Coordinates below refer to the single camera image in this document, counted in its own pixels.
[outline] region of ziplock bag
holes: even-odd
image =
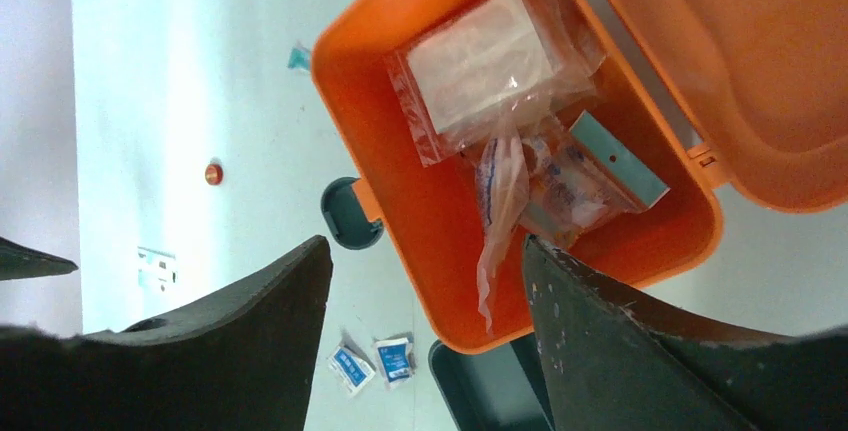
[[[569,0],[483,0],[386,59],[423,165],[595,93],[604,59]]]

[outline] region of white wall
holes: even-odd
[[[0,0],[0,236],[79,263],[71,0]],[[0,322],[81,332],[80,273],[0,281]]]

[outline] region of clear plastic wrap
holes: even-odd
[[[587,157],[560,122],[545,120],[522,140],[529,166],[530,195],[521,225],[563,249],[621,213],[647,208]]]
[[[425,166],[595,93],[604,59],[570,0],[484,0],[386,60]]]
[[[491,332],[495,278],[516,225],[567,249],[582,233],[646,208],[584,155],[555,116],[522,127],[502,119],[482,153],[475,154],[478,148],[465,157],[476,163],[484,231],[477,263],[478,311]]]
[[[477,309],[492,329],[495,274],[506,256],[512,233],[527,205],[530,180],[524,161],[521,136],[515,123],[503,119],[496,125],[476,166],[477,204],[483,220],[483,251],[477,262]]]

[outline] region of small blue object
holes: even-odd
[[[364,359],[345,346],[336,347],[328,362],[351,397],[356,396],[375,374]]]
[[[297,44],[292,48],[292,52],[289,55],[288,68],[309,71],[312,68],[311,62],[312,53],[300,44]]]
[[[386,378],[389,389],[412,377],[412,364],[409,361],[412,346],[409,339],[377,341],[374,346],[377,348],[380,374]]]
[[[339,365],[341,365],[345,374],[348,378],[350,378],[350,381],[354,386],[359,386],[363,381],[365,381],[365,372],[362,371],[362,368],[360,368],[358,364],[356,364],[356,361],[353,360],[347,350],[340,348],[336,351],[333,358],[337,363],[339,363]]]

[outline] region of box latch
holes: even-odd
[[[715,189],[730,180],[730,176],[721,165],[721,161],[707,143],[701,143],[689,148],[686,152],[692,164],[704,176],[710,187]]]

